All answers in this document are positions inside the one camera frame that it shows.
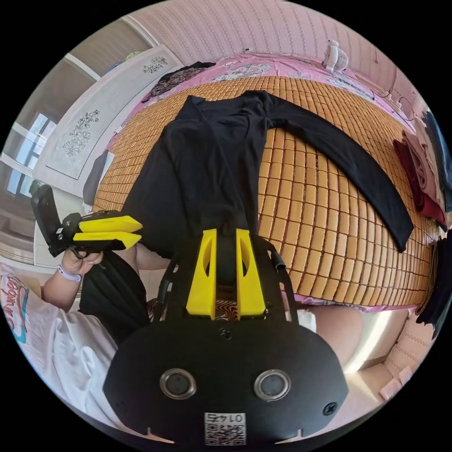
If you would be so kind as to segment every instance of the red cloth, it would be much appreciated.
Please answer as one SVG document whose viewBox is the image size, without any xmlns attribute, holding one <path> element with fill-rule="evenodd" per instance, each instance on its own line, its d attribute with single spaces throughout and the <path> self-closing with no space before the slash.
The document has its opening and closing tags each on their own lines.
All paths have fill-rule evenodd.
<svg viewBox="0 0 452 452">
<path fill-rule="evenodd" d="M 416 210 L 427 218 L 433 218 L 441 225 L 446 226 L 446 219 L 441 207 L 427 194 L 425 194 L 419 184 L 416 165 L 413 161 L 412 154 L 408 146 L 400 141 L 394 140 L 394 149 L 400 162 L 405 170 L 413 193 L 414 205 Z"/>
</svg>

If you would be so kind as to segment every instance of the white t-shirt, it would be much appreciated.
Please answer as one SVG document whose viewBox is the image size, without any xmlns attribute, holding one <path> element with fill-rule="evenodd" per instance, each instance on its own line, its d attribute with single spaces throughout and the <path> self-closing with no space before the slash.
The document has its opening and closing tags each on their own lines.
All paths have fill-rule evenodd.
<svg viewBox="0 0 452 452">
<path fill-rule="evenodd" d="M 117 346 L 100 321 L 46 303 L 5 266 L 0 266 L 0 290 L 11 331 L 49 388 L 94 419 L 139 435 L 120 422 L 102 390 Z M 298 317 L 300 324 L 315 331 L 313 314 L 299 310 Z"/>
</svg>

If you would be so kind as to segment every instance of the shirt sleeve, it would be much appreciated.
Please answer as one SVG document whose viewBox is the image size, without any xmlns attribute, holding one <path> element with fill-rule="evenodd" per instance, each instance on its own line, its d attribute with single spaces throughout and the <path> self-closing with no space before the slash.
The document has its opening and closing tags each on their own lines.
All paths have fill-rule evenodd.
<svg viewBox="0 0 452 452">
<path fill-rule="evenodd" d="M 263 103 L 268 127 L 290 132 L 334 163 L 373 206 L 398 250 L 404 251 L 414 228 L 411 217 L 393 182 L 370 153 L 321 116 L 265 91 L 254 91 L 254 95 Z M 394 152 L 392 141 L 383 152 Z"/>
</svg>

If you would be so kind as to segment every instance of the bamboo mat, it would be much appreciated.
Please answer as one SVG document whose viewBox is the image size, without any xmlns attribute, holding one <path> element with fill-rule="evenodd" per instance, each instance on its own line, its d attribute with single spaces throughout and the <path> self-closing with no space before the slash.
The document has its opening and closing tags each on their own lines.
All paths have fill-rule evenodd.
<svg viewBox="0 0 452 452">
<path fill-rule="evenodd" d="M 227 99 L 263 89 L 332 122 L 366 149 L 397 187 L 414 224 L 404 253 L 373 207 L 322 154 L 290 133 L 270 130 L 259 177 L 259 234 L 270 239 L 300 295 L 362 306 L 418 305 L 429 287 L 430 244 L 440 236 L 415 211 L 393 150 L 402 125 L 348 91 L 309 80 L 253 77 L 189 88 L 145 108 L 124 127 L 94 210 L 121 209 L 163 127 L 188 95 Z"/>
</svg>

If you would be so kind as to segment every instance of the black long-sleeve shirt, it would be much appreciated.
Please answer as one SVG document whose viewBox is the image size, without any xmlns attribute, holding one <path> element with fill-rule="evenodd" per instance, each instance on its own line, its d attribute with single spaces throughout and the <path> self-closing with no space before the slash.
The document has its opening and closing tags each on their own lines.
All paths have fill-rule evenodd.
<svg viewBox="0 0 452 452">
<path fill-rule="evenodd" d="M 379 164 L 327 120 L 265 91 L 213 102 L 187 98 L 123 206 L 143 224 L 143 244 L 171 258 L 176 243 L 205 229 L 257 232 L 259 168 L 266 132 L 276 127 L 332 160 L 372 204 L 399 251 L 405 250 L 413 224 Z"/>
</svg>

